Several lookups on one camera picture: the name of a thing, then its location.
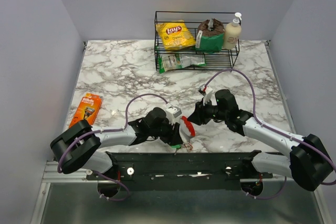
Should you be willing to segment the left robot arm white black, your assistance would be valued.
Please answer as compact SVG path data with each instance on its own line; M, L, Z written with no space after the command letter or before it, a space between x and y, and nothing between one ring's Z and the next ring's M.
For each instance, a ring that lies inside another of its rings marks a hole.
M145 117L130 121L123 130L91 126L81 120L55 138L50 148L58 161L58 171L71 174L81 168L98 171L104 179L116 175L111 157L99 149L144 143L148 138L160 139L169 146L183 143L180 136L182 111L177 107L153 108Z

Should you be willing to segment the key with green tag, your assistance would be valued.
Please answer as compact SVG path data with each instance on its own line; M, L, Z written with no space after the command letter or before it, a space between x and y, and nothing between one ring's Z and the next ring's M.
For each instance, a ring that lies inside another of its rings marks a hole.
M173 148L175 148L174 155L176 155L176 154L177 154L177 151L178 151L179 149L182 148L182 145L181 145L181 144L179 144L179 145L174 145Z

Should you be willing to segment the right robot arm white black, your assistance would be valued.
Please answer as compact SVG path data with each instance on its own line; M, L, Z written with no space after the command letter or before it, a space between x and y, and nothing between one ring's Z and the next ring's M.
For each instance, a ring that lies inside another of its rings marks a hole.
M209 121L223 121L232 132L254 138L280 152L280 155L254 152L241 165L246 177L278 174L292 178L307 191L315 191L333 171L330 156L317 136L292 134L258 122L252 113L238 107L227 89L214 93L210 87L201 87L199 92L203 98L196 102L194 112L188 117L190 122L205 125Z

